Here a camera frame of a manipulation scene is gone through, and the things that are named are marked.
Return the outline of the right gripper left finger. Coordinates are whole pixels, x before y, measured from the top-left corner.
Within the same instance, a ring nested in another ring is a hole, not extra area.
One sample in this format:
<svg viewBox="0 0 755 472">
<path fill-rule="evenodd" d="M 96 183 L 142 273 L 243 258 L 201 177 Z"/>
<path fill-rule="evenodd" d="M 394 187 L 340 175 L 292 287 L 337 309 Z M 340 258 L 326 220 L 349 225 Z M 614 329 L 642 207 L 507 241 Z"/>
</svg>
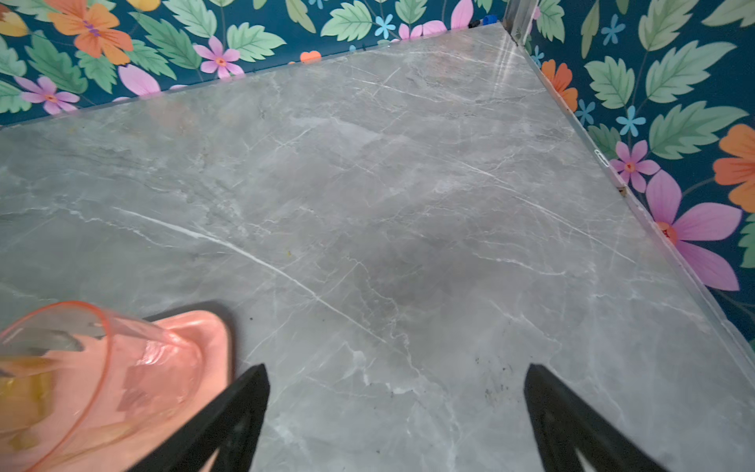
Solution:
<svg viewBox="0 0 755 472">
<path fill-rule="evenodd" d="M 255 365 L 134 465 L 133 471 L 249 471 L 267 412 L 267 368 Z"/>
</svg>

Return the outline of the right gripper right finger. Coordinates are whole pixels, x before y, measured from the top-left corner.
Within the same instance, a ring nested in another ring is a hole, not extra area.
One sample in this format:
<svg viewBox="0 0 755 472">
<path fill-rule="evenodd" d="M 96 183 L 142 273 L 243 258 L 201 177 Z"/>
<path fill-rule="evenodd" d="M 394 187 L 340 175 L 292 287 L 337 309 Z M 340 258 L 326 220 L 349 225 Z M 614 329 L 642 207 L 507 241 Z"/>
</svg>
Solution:
<svg viewBox="0 0 755 472">
<path fill-rule="evenodd" d="M 529 366 L 524 396 L 544 470 L 665 470 L 545 366 Z"/>
</svg>

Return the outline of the pink plastic tray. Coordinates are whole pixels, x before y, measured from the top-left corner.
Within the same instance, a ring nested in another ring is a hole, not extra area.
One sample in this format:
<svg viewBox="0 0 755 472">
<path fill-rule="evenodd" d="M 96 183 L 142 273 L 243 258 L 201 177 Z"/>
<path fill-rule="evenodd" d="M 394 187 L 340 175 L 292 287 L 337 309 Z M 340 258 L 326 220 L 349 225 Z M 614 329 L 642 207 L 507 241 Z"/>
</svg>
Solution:
<svg viewBox="0 0 755 472">
<path fill-rule="evenodd" d="M 171 438 L 229 386 L 233 372 L 232 340 L 218 315 L 194 310 L 156 320 L 155 324 L 198 344 L 204 355 L 204 368 L 195 395 L 164 422 L 66 460 L 54 466 L 54 471 L 126 471 Z"/>
</svg>

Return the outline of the pink short cup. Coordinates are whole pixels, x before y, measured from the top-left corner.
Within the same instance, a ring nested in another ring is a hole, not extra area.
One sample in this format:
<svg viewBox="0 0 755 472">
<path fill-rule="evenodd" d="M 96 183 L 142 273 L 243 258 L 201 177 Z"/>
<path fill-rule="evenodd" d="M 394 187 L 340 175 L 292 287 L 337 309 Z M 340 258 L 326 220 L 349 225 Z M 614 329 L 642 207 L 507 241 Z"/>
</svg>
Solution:
<svg viewBox="0 0 755 472">
<path fill-rule="evenodd" d="M 195 342 L 85 302 L 24 316 L 2 332 L 2 356 L 57 362 L 41 443 L 1 456 L 4 471 L 41 471 L 164 422 L 194 396 L 204 368 Z"/>
</svg>

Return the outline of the short green cup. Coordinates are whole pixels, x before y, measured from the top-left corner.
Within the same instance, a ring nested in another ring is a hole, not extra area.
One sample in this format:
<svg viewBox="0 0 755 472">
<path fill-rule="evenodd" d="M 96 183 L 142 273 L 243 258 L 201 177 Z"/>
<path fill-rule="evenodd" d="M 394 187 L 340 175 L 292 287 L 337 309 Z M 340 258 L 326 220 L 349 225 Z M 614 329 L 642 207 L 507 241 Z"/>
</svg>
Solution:
<svg viewBox="0 0 755 472">
<path fill-rule="evenodd" d="M 2 456 L 41 443 L 37 429 L 53 410 L 56 364 L 43 357 L 1 357 Z"/>
</svg>

